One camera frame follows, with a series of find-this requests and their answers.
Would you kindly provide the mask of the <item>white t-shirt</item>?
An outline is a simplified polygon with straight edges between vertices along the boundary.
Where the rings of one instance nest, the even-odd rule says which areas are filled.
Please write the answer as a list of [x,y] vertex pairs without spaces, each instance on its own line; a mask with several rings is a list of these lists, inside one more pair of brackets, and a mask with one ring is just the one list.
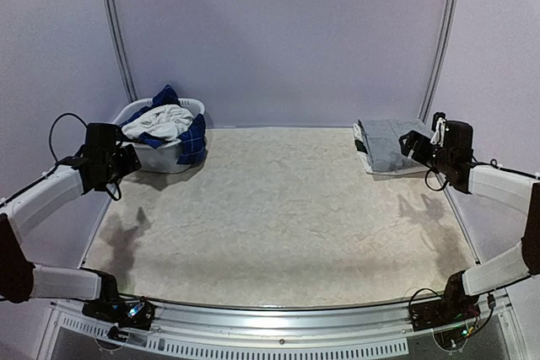
[[157,148],[162,143],[175,141],[187,131],[195,116],[179,105],[150,108],[121,125],[124,137]]

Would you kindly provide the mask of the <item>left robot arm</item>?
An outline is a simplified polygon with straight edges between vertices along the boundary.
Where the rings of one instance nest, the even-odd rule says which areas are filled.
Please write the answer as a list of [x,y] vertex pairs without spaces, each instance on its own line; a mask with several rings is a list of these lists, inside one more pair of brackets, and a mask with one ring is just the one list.
[[14,304],[32,298],[91,301],[108,321],[126,312],[114,292],[114,277],[80,268],[54,267],[29,261],[22,243],[35,228],[64,205],[91,191],[121,198],[120,181],[141,169],[133,145],[123,145],[121,129],[111,123],[89,123],[83,145],[59,159],[38,180],[1,201],[1,298]]

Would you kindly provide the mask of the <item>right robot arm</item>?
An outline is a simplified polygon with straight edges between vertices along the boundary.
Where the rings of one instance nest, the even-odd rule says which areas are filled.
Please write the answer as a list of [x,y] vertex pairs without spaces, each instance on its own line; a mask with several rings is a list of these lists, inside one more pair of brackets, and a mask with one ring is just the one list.
[[539,176],[504,168],[493,160],[476,162],[473,127],[466,122],[438,115],[432,129],[432,137],[416,131],[401,136],[402,154],[443,175],[456,191],[526,214],[524,234],[516,246],[449,277],[436,315],[442,322],[453,323],[479,295],[539,274]]

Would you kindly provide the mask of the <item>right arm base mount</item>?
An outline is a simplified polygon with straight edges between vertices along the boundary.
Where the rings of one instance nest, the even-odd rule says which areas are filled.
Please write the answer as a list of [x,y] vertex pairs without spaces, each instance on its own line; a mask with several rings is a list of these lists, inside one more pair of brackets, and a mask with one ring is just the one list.
[[[413,300],[423,291],[433,293],[435,299],[415,303]],[[434,290],[422,288],[408,301],[408,318],[414,331],[432,330],[433,340],[439,349],[449,353],[459,352],[493,317],[496,300],[492,293],[487,296],[487,305],[489,313],[482,320],[476,298],[471,304],[466,302],[452,306]]]

